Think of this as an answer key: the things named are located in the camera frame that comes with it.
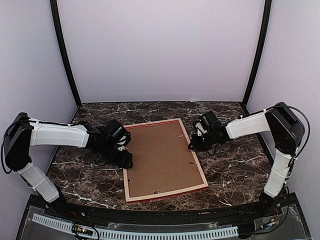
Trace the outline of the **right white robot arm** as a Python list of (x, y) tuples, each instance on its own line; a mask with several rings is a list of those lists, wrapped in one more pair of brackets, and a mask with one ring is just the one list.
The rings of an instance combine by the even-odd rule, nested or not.
[(310, 137), (310, 124), (303, 124), (296, 113), (303, 114), (296, 107), (278, 102), (271, 107), (221, 123), (210, 110), (193, 122), (195, 133), (191, 136), (188, 149), (198, 152), (214, 150), (217, 145), (230, 140), (269, 132), (273, 138), (275, 155), (263, 193), (276, 198), (290, 178), (295, 161)]

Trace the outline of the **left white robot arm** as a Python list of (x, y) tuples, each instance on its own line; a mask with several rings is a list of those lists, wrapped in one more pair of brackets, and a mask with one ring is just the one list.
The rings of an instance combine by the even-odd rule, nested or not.
[(32, 159), (31, 148), (74, 147), (91, 150), (113, 166), (133, 167), (133, 155), (126, 147), (131, 133), (117, 120), (94, 126), (88, 122), (60, 123), (31, 118), (20, 112), (5, 130), (0, 144), (0, 162), (5, 174), (15, 172), (37, 192), (60, 218), (71, 213), (58, 187)]

